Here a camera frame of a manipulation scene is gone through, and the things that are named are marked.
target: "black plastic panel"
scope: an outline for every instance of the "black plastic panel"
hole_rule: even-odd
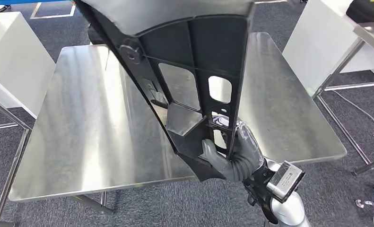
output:
[[[165,130],[175,152],[191,168],[194,165],[192,169],[200,180],[212,177],[223,178],[211,167],[208,173],[209,163],[199,156],[202,154],[201,141],[214,140],[213,130],[220,130],[226,138],[226,149],[218,147],[218,151],[231,155],[251,14],[185,18],[155,26],[136,36],[128,36],[97,10],[82,1],[77,1],[77,4],[137,85]],[[252,12],[252,8],[253,4],[247,12]],[[193,74],[199,109],[173,99],[159,68],[161,63],[183,68]],[[208,82],[211,76],[224,78],[231,83],[229,103],[211,98]],[[160,121],[154,105],[164,108],[174,107],[167,111],[167,122]],[[180,108],[191,114],[179,114],[175,111]],[[229,127],[214,125],[211,120],[212,112],[228,116]],[[192,121],[195,125],[190,127],[191,122],[185,118],[196,114],[200,114],[202,120]],[[188,131],[177,131],[174,127],[169,128],[170,125],[176,125],[176,128],[185,126],[188,127]]]

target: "gray carpet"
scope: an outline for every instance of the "gray carpet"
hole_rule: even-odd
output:
[[[291,9],[286,3],[259,5],[254,29],[268,32],[278,47],[283,49],[302,9],[303,6]],[[33,8],[32,5],[16,5],[13,10],[23,12],[28,19]],[[78,12],[75,17],[28,22],[54,59],[57,59],[64,46],[89,43],[86,37],[87,22]],[[45,31],[52,31],[54,38]],[[334,84],[368,81],[374,81],[374,75],[365,71],[341,75]],[[341,94],[374,117],[374,88],[341,91]],[[336,94],[325,92],[322,96],[359,145],[374,159],[372,121]],[[23,110],[16,109],[15,112],[32,123],[32,119]],[[374,171],[360,176],[351,175],[350,171],[363,165],[363,162],[331,118],[328,115],[326,118],[346,146],[348,155],[337,161],[301,166],[306,171],[306,176],[298,192],[303,198],[307,216],[314,227],[371,227],[372,208],[359,209],[354,201],[370,200],[374,196]],[[19,137],[18,129],[0,130],[0,192]],[[108,206],[115,209],[112,216],[100,214],[67,198],[57,198],[29,203],[8,201],[2,219],[14,221],[20,227],[259,227],[263,220],[262,214],[257,207],[248,205],[246,196],[241,184],[222,180],[161,183],[109,192]],[[99,199],[99,194],[92,194],[91,197]]]

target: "white panel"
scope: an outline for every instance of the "white panel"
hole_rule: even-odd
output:
[[[374,48],[365,44],[341,72],[356,72],[374,69]]]
[[[283,56],[310,95],[357,38],[353,28],[322,0],[308,1]]]
[[[35,118],[54,67],[21,13],[0,13],[0,84]]]

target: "stainless steel table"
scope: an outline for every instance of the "stainless steel table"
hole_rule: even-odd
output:
[[[270,36],[252,34],[249,45],[239,116],[264,155],[296,163],[343,157],[343,145]],[[113,53],[104,45],[66,47],[9,199],[78,199],[192,178]]]
[[[313,95],[313,98],[318,98],[323,107],[326,111],[330,114],[333,120],[336,122],[337,126],[341,129],[344,133],[346,138],[349,140],[351,145],[360,155],[362,160],[365,162],[364,166],[354,169],[354,174],[361,174],[366,172],[370,169],[374,169],[374,161],[371,162],[368,156],[364,153],[361,147],[357,144],[357,142],[352,138],[350,133],[344,127],[344,125],[340,122],[334,112],[330,109],[327,103],[321,97],[321,93],[323,91],[335,91],[335,90],[344,90],[344,89],[352,89],[352,88],[359,88],[359,87],[374,87],[374,82],[370,83],[362,83],[362,84],[349,84],[349,85],[340,85],[340,86],[331,86],[328,85],[334,80],[336,76],[340,74],[340,72],[344,69],[344,67],[350,62],[350,60],[358,53],[358,51],[364,46],[365,43],[368,43],[371,47],[374,48],[374,22],[372,23],[365,23],[365,24],[357,24],[354,28],[354,33],[358,36],[356,41],[350,46],[344,56],[338,62],[336,69],[328,76],[328,78],[324,81],[324,83],[319,87],[316,93]]]

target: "black plastic part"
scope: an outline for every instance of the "black plastic part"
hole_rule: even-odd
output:
[[[220,130],[228,138],[227,148],[217,148],[228,157],[232,155],[244,77],[246,44],[254,4],[250,5],[247,10],[248,15],[245,16],[224,14],[184,18],[168,21],[140,34],[129,36],[123,34],[96,9],[81,0],[76,3],[143,95],[175,153],[190,166],[200,180],[224,179],[222,174],[199,157],[203,153],[201,141],[214,140],[213,130]],[[194,75],[199,110],[173,99],[158,66],[160,63],[183,68]],[[208,79],[211,76],[224,78],[231,83],[230,103],[222,103],[210,96]],[[160,121],[152,105],[168,109],[166,125]],[[177,126],[183,123],[178,122],[177,119],[183,116],[173,115],[171,106],[174,105],[191,112],[187,115],[199,113],[201,120],[196,121],[196,125],[188,131],[168,128],[170,124]],[[212,112],[228,116],[229,126],[221,127],[213,124]]]
[[[374,1],[354,0],[347,9],[347,16],[355,22],[374,22]]]
[[[243,184],[245,186],[245,190],[248,192],[248,202],[250,203],[250,201],[254,201],[253,203],[250,203],[252,206],[258,204],[266,219],[270,223],[277,225],[278,219],[270,208],[272,195],[266,188],[266,185],[274,174],[275,172],[268,168],[268,164],[265,161],[261,168],[256,170],[251,177],[243,181]]]

